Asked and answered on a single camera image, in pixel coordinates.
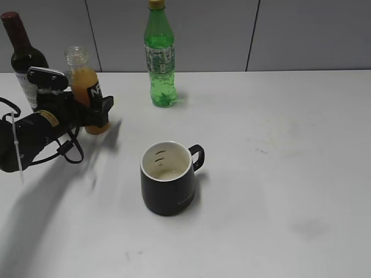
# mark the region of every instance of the table surface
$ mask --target table surface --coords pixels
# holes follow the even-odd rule
[[[24,185],[0,173],[0,277],[370,277],[370,74],[179,73],[168,109],[147,74],[99,74],[112,129],[80,136],[82,164],[34,166]],[[29,114],[15,76],[0,82]],[[175,217],[141,198],[140,158],[163,140],[206,153]]]

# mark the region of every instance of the black mug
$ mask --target black mug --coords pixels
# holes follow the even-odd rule
[[[198,153],[195,163],[192,155]],[[187,149],[172,142],[149,147],[140,162],[141,194],[146,206],[159,215],[174,215],[192,202],[195,174],[205,161],[200,145]]]

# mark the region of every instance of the bottle label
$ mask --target bottle label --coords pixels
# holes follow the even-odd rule
[[[87,90],[91,109],[101,111],[103,97],[102,91],[100,90],[99,82],[95,83],[92,87],[89,87]]]
[[[19,74],[18,72],[15,72],[19,84],[21,84],[21,87],[23,89],[24,94],[27,97],[28,103],[30,103],[30,106],[32,109],[36,109],[37,107],[37,86],[34,84],[31,84],[27,79],[27,74]]]
[[[174,46],[150,48],[146,46],[147,68],[153,74],[168,74],[175,69]]]
[[[52,125],[52,127],[56,127],[57,125],[59,125],[58,119],[49,111],[37,110],[35,113],[43,116],[46,120],[48,120],[48,122]]]

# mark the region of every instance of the gray wall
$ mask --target gray wall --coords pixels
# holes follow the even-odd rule
[[[244,71],[258,0],[166,0],[177,71]],[[103,71],[146,71],[146,0],[88,0]]]
[[[370,0],[261,0],[249,71],[371,68]]]
[[[84,45],[98,71],[146,71],[147,0],[1,2],[0,13],[20,13],[52,68],[66,70],[64,49]],[[371,68],[370,8],[369,0],[166,0],[177,71]],[[0,72],[12,71],[11,54],[0,26]]]
[[[84,45],[90,64],[100,70],[84,0],[0,0],[0,13],[19,13],[33,47],[46,57],[49,66],[67,70],[64,49]],[[0,22],[0,72],[12,72],[13,48]]]

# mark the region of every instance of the green plastic bottle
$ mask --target green plastic bottle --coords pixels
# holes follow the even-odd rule
[[[151,98],[159,107],[176,101],[174,86],[174,34],[165,15],[164,0],[149,0],[150,18],[144,33],[147,67],[151,79]]]

